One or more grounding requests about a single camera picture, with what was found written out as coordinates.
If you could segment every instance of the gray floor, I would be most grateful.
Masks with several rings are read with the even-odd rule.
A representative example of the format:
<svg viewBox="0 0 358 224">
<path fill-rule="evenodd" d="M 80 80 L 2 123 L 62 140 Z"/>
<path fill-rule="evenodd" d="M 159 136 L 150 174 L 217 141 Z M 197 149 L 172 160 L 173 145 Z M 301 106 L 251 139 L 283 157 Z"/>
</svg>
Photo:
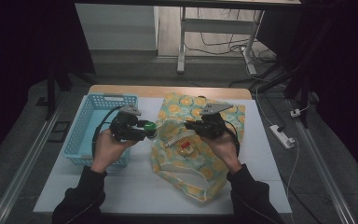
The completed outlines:
<svg viewBox="0 0 358 224">
<path fill-rule="evenodd" d="M 188 58 L 186 74 L 178 76 L 175 72 L 175 59 L 160 59 L 150 56 L 129 56 L 126 58 L 123 56 L 116 63 L 104 63 L 103 59 L 106 59 L 106 57 L 115 56 L 94 56 L 97 75 L 93 78 L 101 84 L 227 87 L 230 81 L 246 77 L 243 60 Z M 268 64 L 258 65 L 257 69 L 263 71 L 267 67 Z M 82 95 L 86 94 L 90 87 L 88 83 L 77 77 L 71 76 L 71 79 L 74 87 L 66 93 L 68 95 L 67 101 L 58 121 L 73 120 Z M 251 83 L 236 84 L 234 87 L 248 88 Z M 283 180 L 286 182 L 293 171 L 296 154 L 299 151 L 299 159 L 291 179 L 290 189 L 301 202 L 293 193 L 290 193 L 289 202 L 294 213 L 291 216 L 283 214 L 282 217 L 286 223 L 292 223 L 292 219 L 294 223 L 317 223 L 310 212 L 306 210 L 306 206 L 321 223 L 341 223 L 331 197 L 326 192 L 324 184 L 310 159 L 310 154 L 298 133 L 295 122 L 288 114 L 290 108 L 282 97 L 283 88 L 284 86 L 279 86 L 268 91 L 267 94 L 258 94 L 257 97 L 266 118 L 272 123 L 282 125 L 282 121 L 278 117 L 279 114 L 286 124 L 285 133 L 288 136 L 295 137 L 299 143 L 298 149 L 283 149 L 282 145 L 269 131 L 269 122 L 262 116 L 275 161 Z M 46 97 L 45 82 L 36 84 L 30 89 L 27 106 L 24 107 L 17 123 L 0 146 L 0 199 L 24 155 L 35 140 L 38 131 L 44 125 L 46 108 L 35 106 L 39 97 Z M 315 104 L 310 105 L 308 121 L 310 131 L 358 223 L 358 165 L 349 151 L 315 112 Z M 57 134 L 49 136 L 50 140 L 60 138 L 61 136 Z M 50 222 L 50 215 L 35 214 L 32 210 L 61 147 L 62 143 L 46 142 L 19 199 L 7 217 L 7 223 Z M 198 222 L 191 218 L 186 220 L 178 218 L 175 223 Z"/>
</svg>

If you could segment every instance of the white table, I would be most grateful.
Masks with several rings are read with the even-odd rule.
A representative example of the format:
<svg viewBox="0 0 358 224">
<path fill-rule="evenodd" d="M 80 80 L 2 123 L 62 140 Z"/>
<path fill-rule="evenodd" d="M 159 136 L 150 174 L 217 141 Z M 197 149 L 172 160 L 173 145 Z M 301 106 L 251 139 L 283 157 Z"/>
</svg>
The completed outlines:
<svg viewBox="0 0 358 224">
<path fill-rule="evenodd" d="M 246 106 L 245 134 L 240 161 L 245 162 L 256 180 L 269 184 L 269 197 L 279 213 L 291 213 L 282 181 L 272 156 L 261 118 L 253 100 L 215 99 Z M 142 119 L 156 120 L 163 98 L 139 98 Z M 211 201 L 198 202 L 154 174 L 150 161 L 151 142 L 144 140 L 131 148 L 131 160 L 122 170 L 105 179 L 103 213 L 132 215 L 228 215 L 232 214 L 230 184 Z M 81 166 L 75 166 L 62 152 L 57 158 L 34 212 L 51 213 L 68 188 L 76 187 Z"/>
</svg>

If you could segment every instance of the blue plastic basket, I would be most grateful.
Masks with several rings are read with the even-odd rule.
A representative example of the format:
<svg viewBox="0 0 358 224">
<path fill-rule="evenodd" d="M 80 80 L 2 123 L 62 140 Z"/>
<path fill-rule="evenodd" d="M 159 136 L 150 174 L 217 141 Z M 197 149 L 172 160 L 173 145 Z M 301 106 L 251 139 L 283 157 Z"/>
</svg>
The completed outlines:
<svg viewBox="0 0 358 224">
<path fill-rule="evenodd" d="M 101 94 L 93 93 L 85 96 L 77 110 L 74 122 L 69 130 L 68 136 L 63 144 L 64 157 L 71 160 L 76 165 L 92 165 L 92 136 L 95 128 L 101 123 L 106 114 L 115 106 L 136 105 L 138 97 L 129 94 Z M 118 111 L 112 113 L 106 122 L 112 121 Z M 104 124 L 102 130 L 109 128 L 109 123 Z M 127 166 L 130 160 L 128 148 L 121 158 L 113 163 L 109 168 Z"/>
</svg>

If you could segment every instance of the black sleeve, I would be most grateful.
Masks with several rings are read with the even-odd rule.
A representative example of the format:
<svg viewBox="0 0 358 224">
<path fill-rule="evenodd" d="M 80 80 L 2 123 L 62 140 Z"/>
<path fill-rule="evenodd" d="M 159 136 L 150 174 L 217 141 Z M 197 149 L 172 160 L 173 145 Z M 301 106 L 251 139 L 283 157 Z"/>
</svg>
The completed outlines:
<svg viewBox="0 0 358 224">
<path fill-rule="evenodd" d="M 75 189 L 68 189 L 65 198 L 54 209 L 52 223 L 99 223 L 100 206 L 104 201 L 103 181 L 106 173 L 98 174 L 84 166 Z"/>
<path fill-rule="evenodd" d="M 238 223 L 283 223 L 279 213 L 269 202 L 269 185 L 255 181 L 245 164 L 234 175 L 231 183 L 231 201 Z"/>
</svg>

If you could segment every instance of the yellow patterned bag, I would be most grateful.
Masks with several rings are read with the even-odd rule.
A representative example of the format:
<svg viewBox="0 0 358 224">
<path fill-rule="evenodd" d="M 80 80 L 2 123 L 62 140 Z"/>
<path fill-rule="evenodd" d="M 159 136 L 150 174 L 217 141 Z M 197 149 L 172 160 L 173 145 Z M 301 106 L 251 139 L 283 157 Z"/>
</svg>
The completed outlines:
<svg viewBox="0 0 358 224">
<path fill-rule="evenodd" d="M 194 131 L 185 127 L 186 120 L 201 120 L 200 111 L 207 103 L 226 104 L 179 93 L 167 94 L 158 112 L 158 137 L 153 141 L 151 154 L 154 173 L 201 202 L 212 199 L 227 182 L 225 164 Z M 233 105 L 220 114 L 235 127 L 241 142 L 245 106 Z"/>
</svg>

